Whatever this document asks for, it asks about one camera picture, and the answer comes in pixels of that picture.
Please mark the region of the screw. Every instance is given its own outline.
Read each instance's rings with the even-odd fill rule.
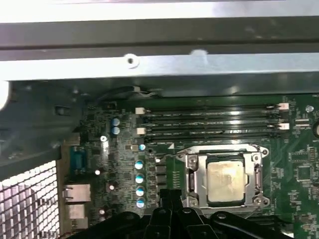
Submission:
[[[261,199],[260,198],[256,198],[254,200],[254,203],[256,203],[257,205],[260,205],[261,204]]]
[[[190,164],[195,164],[196,162],[197,162],[196,156],[191,156],[191,157],[189,157],[188,163],[190,163]]]
[[[108,138],[103,135],[103,136],[100,137],[100,141],[101,142],[106,142],[106,141],[108,141]]]
[[[184,208],[184,209],[183,209],[183,212],[184,212],[184,213],[191,213],[191,209],[190,209],[190,208]]]
[[[222,213],[219,213],[219,214],[217,214],[217,217],[218,217],[219,219],[225,219],[225,218],[226,218],[226,215],[225,215],[225,214],[222,214]]]
[[[314,107],[313,106],[306,106],[306,112],[307,113],[310,113],[310,112],[312,112],[312,111],[314,111]]]

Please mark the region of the solid capacitor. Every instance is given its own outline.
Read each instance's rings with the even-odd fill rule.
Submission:
[[[112,134],[118,135],[120,133],[120,128],[119,127],[113,127],[111,132],[112,132]]]
[[[143,168],[143,162],[141,160],[136,161],[135,168],[138,169],[138,170],[142,169]]]
[[[113,126],[119,126],[120,125],[120,120],[118,118],[114,118],[114,119],[112,119],[111,124]]]
[[[136,189],[136,195],[138,195],[139,197],[144,195],[144,187],[140,186]]]
[[[136,175],[136,177],[135,177],[135,182],[137,182],[137,183],[143,183],[143,182],[144,182],[144,176],[143,176],[143,174],[138,174],[138,175]]]
[[[136,206],[138,208],[143,208],[145,206],[145,199],[144,198],[138,198],[136,201]]]

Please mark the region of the perforated metal panel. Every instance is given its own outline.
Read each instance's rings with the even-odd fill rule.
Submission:
[[[0,182],[1,239],[53,239],[58,235],[55,161]]]

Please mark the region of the shiny metal surface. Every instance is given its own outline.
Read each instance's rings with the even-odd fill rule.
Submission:
[[[0,111],[7,105],[10,97],[10,82],[0,81]]]
[[[206,155],[198,156],[196,166],[189,164],[189,157],[193,157],[200,152],[210,151]],[[262,158],[269,155],[268,149],[259,147],[253,144],[227,144],[227,145],[202,145],[193,146],[179,151],[176,157],[177,160],[186,162],[186,168],[192,169],[194,178],[191,179],[192,173],[186,173],[186,186],[187,186],[187,206],[200,207],[204,214],[206,210],[210,212],[216,212],[220,210],[220,207],[210,207],[207,202],[208,195],[208,175],[207,175],[207,159],[209,156],[238,156],[239,151],[244,151],[242,154],[244,160],[244,172],[248,177],[248,183],[245,185],[245,200],[244,204],[240,207],[223,207],[223,209],[229,209],[236,212],[250,212],[256,209],[256,207],[265,207],[269,205],[270,200],[263,196],[262,181],[260,179],[262,167]]]
[[[129,65],[125,57],[1,61],[0,81],[318,72],[319,53],[142,56]]]
[[[0,4],[0,22],[92,21],[207,17],[314,16],[317,0],[114,3],[106,0],[31,0]]]

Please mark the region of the capacitor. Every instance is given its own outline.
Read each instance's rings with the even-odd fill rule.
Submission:
[[[138,208],[143,208],[145,206],[145,199],[144,198],[138,198],[136,201],[136,206]]]
[[[143,168],[143,161],[141,161],[141,160],[136,161],[135,168],[138,170],[142,169]]]
[[[118,118],[114,118],[114,119],[112,119],[111,124],[113,126],[119,126],[120,125],[120,120]]]
[[[119,127],[113,127],[111,132],[112,132],[112,134],[118,135],[120,133],[120,128]]]
[[[144,151],[145,149],[146,149],[145,144],[140,144],[140,145],[139,145],[139,150],[140,150],[140,151]]]
[[[135,182],[137,182],[137,183],[143,183],[144,182],[144,176],[143,176],[143,174],[138,174],[138,175],[136,175],[136,177],[135,177]]]
[[[136,189],[136,195],[138,195],[139,197],[144,195],[144,187],[140,186]]]

